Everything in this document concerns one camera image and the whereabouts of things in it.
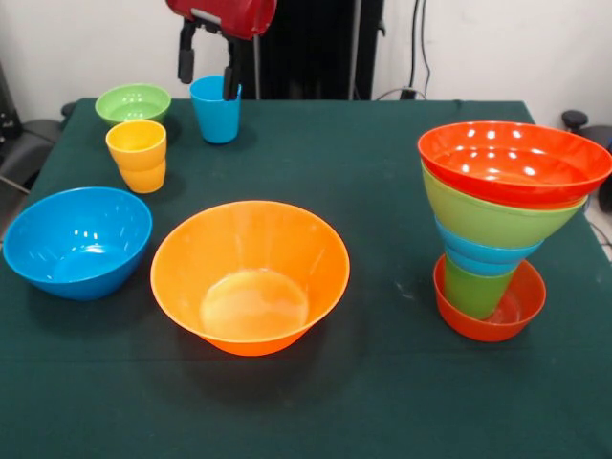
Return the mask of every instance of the table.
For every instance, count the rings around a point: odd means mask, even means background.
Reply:
[[[612,455],[612,271],[582,215],[533,255],[544,311],[513,340],[440,319],[442,253],[415,142],[459,120],[531,118],[519,102],[245,102],[239,139],[205,144],[189,102],[166,126],[148,252],[114,295],[54,298],[0,262],[0,457],[591,458]],[[125,188],[81,100],[29,199]],[[156,247],[201,209],[307,208],[351,257],[335,311],[271,357],[226,355],[175,326],[148,283]]]

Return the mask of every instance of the green cup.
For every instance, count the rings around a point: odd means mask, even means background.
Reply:
[[[130,120],[163,122],[172,96],[154,84],[124,84],[96,100],[96,113],[111,126]]]
[[[469,241],[502,249],[537,244],[560,229],[586,201],[570,208],[511,208],[477,199],[436,179],[421,163],[427,198],[442,225]]]
[[[444,296],[462,313],[477,319],[487,318],[506,292],[514,271],[495,276],[468,273],[446,256]]]

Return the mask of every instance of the red robot arm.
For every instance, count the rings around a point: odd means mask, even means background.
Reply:
[[[252,40],[272,23],[276,0],[166,0],[167,5],[184,18],[179,47],[179,79],[193,80],[195,31],[204,27],[221,33],[229,42],[229,65],[225,71],[224,98],[236,98],[240,78],[239,40]]]

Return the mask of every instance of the blue bowl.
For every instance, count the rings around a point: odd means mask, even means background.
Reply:
[[[514,270],[518,264],[542,245],[540,241],[529,247],[501,249],[483,246],[457,236],[436,218],[436,225],[446,245],[448,257],[465,271],[477,275],[502,275]]]
[[[45,292],[97,299],[134,272],[152,228],[151,212],[133,194],[70,189],[26,208],[9,227],[3,253],[13,271]]]

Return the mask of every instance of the black chair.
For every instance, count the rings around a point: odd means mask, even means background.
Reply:
[[[59,140],[63,122],[21,122],[0,64],[0,236]]]
[[[612,154],[612,125],[586,126],[589,122],[586,114],[578,110],[568,110],[561,114],[565,127],[586,139],[598,143]],[[606,213],[612,213],[612,176],[601,184],[598,191],[600,209]]]

